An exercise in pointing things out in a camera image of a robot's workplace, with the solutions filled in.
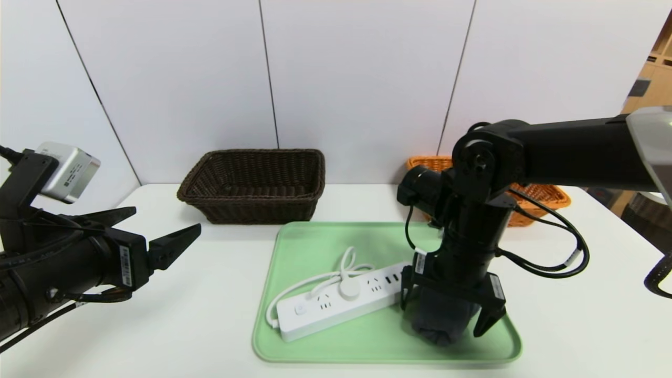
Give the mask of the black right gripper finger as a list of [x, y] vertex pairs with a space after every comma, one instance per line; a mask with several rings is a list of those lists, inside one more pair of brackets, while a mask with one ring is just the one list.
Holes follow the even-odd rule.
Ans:
[[400, 306], [403, 311], [411, 300], [413, 290], [415, 287], [415, 269], [411, 265], [404, 266], [401, 273], [401, 295]]
[[473, 328], [473, 337], [479, 338], [487, 333], [504, 315], [507, 314], [506, 306], [499, 308], [481, 307], [478, 314], [477, 323]]

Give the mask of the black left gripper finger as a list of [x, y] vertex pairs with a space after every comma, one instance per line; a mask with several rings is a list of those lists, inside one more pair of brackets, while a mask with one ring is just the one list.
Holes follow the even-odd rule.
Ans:
[[202, 226], [197, 223], [176, 230], [172, 234], [151, 240], [148, 248], [149, 269], [155, 271], [170, 268], [182, 253], [199, 238], [201, 232]]
[[84, 227], [113, 227], [127, 218], [134, 216], [136, 213], [136, 207], [127, 206], [72, 216], [71, 220]]

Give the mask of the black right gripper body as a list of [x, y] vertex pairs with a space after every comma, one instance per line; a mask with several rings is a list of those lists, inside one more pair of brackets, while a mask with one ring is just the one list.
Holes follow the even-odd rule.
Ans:
[[416, 285], [453, 295], [487, 310], [504, 310], [506, 297], [498, 280], [488, 272], [494, 249], [456, 239], [444, 239], [439, 248], [427, 252], [413, 247], [413, 273]]

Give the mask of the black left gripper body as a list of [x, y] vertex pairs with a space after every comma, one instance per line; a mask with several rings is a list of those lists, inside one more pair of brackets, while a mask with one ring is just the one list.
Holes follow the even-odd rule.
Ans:
[[113, 303], [130, 299], [149, 281], [146, 239], [112, 227], [38, 226], [57, 253], [28, 266], [30, 324], [43, 322], [67, 301]]

